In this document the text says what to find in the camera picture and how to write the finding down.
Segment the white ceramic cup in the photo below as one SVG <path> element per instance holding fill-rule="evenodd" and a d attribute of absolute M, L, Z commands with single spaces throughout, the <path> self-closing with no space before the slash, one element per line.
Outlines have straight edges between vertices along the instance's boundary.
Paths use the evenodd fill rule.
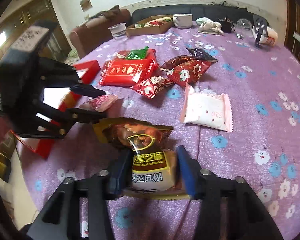
<path fill-rule="evenodd" d="M 192 14 L 181 13 L 173 15 L 174 25 L 179 29 L 188 29 L 192 27 Z"/>

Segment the metal bolt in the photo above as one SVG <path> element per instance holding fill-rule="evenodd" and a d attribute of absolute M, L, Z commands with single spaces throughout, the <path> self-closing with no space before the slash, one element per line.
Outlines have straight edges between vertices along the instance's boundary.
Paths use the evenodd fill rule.
<path fill-rule="evenodd" d="M 238 183 L 244 183 L 244 182 L 246 182 L 246 180 L 243 177 L 240 177 L 240 176 L 236 176 L 234 179 Z"/>
<path fill-rule="evenodd" d="M 72 177 L 67 177 L 67 178 L 65 178 L 65 180 L 63 181 L 63 184 L 71 184 L 72 182 L 74 182 L 74 178 L 72 178 Z"/>
<path fill-rule="evenodd" d="M 99 176 L 101 176 L 101 177 L 107 176 L 108 174 L 109 174 L 109 171 L 107 171 L 107 170 L 102 170 L 99 172 Z"/>
<path fill-rule="evenodd" d="M 210 174 L 210 171 L 209 171 L 208 169 L 201 169 L 201 170 L 200 170 L 200 173 L 201 173 L 202 175 L 209 175 L 209 174 Z"/>

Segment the purple tablecloth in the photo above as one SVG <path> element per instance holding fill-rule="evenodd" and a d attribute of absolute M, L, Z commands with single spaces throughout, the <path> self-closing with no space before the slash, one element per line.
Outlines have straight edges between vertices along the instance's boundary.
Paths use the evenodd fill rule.
<path fill-rule="evenodd" d="M 290 240 L 300 231 L 300 64 L 286 48 L 259 50 L 253 40 L 243 42 L 234 34 L 203 35 L 197 33 L 197 27 L 171 28 L 162 35 L 137 36 L 122 43 L 111 40 L 81 62 L 97 59 L 102 66 L 120 50 L 144 46 L 156 49 L 160 65 L 172 57 L 188 55 L 186 47 L 203 48 L 218 58 L 195 89 L 229 94 L 234 121 L 231 133 L 180 123 L 184 89 L 178 85 L 161 91 L 153 100 L 128 88 L 101 89 L 123 99 L 121 108 L 112 109 L 112 116 L 172 125 L 169 148 L 184 145 L 202 167 L 220 177 L 244 177 L 268 208 L 284 239 Z M 100 73 L 93 82 L 98 88 L 99 78 Z M 21 155 L 26 185 L 38 209 L 65 175 L 90 177 L 116 157 L 110 145 L 97 141 L 87 124 L 76 124 L 64 140 L 57 141 L 47 160 L 25 148 Z M 191 239 L 200 206 L 198 201 L 126 196 L 108 204 L 116 239 Z M 87 236 L 86 221 L 84 200 L 83 236 Z"/>

